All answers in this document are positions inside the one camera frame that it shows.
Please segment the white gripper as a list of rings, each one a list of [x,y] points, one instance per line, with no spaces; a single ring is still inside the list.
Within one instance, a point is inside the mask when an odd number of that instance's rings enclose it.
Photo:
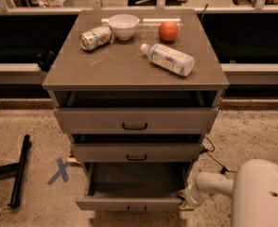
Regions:
[[[208,199],[208,195],[200,192],[194,183],[191,183],[185,189],[179,190],[177,196],[185,199],[179,205],[179,209],[182,211],[193,211]]]

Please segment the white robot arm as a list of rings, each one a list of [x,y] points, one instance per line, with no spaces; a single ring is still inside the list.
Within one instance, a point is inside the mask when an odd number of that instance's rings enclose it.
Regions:
[[[231,227],[278,227],[278,165],[253,159],[228,179],[222,174],[200,172],[177,195],[181,210],[194,210],[217,194],[232,199]]]

